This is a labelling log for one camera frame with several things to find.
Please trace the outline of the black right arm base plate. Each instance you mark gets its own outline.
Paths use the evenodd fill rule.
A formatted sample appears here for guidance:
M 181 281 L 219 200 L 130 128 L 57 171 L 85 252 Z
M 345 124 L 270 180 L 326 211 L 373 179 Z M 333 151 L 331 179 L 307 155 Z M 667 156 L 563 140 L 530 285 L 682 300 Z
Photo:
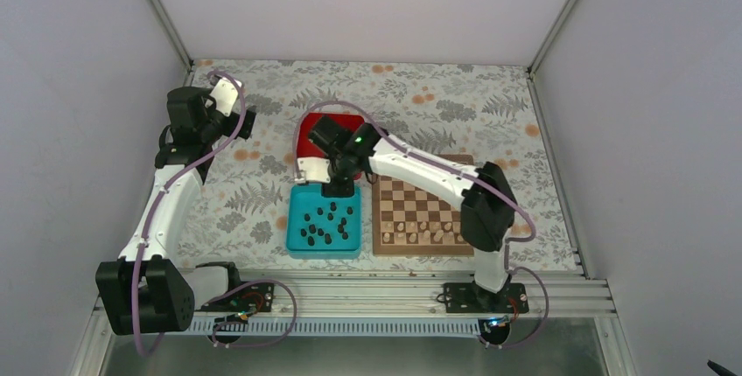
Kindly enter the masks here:
M 436 301 L 442 303 L 449 314 L 529 312 L 525 286 L 514 282 L 507 282 L 499 292 L 483 289 L 475 282 L 448 282 L 437 294 Z

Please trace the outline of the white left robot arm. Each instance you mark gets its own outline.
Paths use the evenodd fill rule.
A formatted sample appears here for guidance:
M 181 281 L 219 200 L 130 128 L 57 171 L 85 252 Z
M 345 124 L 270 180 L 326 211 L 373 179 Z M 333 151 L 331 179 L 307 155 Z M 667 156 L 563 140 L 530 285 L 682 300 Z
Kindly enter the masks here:
M 234 264 L 207 263 L 183 275 L 175 256 L 219 140 L 250 137 L 256 112 L 236 111 L 241 86 L 220 78 L 211 88 L 179 87 L 167 95 L 170 123 L 159 138 L 142 218 L 117 258 L 102 262 L 95 273 L 109 324 L 119 336 L 184 331 L 210 300 L 221 310 L 242 302 Z

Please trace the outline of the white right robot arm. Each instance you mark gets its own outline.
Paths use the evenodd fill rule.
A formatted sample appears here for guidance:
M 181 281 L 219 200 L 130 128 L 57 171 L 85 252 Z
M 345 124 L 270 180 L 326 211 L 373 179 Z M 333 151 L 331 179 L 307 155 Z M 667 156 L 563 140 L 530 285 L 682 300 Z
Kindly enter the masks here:
M 356 176 L 375 174 L 414 185 L 456 208 L 461 235 L 474 253 L 476 305 L 495 312 L 506 303 L 505 239 L 520 207 L 499 165 L 455 163 L 410 146 L 371 121 L 351 131 L 330 115 L 319 117 L 307 139 L 321 155 L 295 158 L 298 182 L 321 183 L 332 195 L 345 195 Z

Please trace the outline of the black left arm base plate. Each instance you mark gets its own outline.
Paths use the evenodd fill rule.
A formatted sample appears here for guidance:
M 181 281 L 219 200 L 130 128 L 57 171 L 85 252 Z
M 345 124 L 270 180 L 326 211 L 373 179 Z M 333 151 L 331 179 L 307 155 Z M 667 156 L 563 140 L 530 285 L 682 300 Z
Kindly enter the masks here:
M 207 303 L 199 312 L 223 312 L 230 314 L 255 314 L 271 312 L 275 284 L 259 282 L 250 284 L 236 294 Z

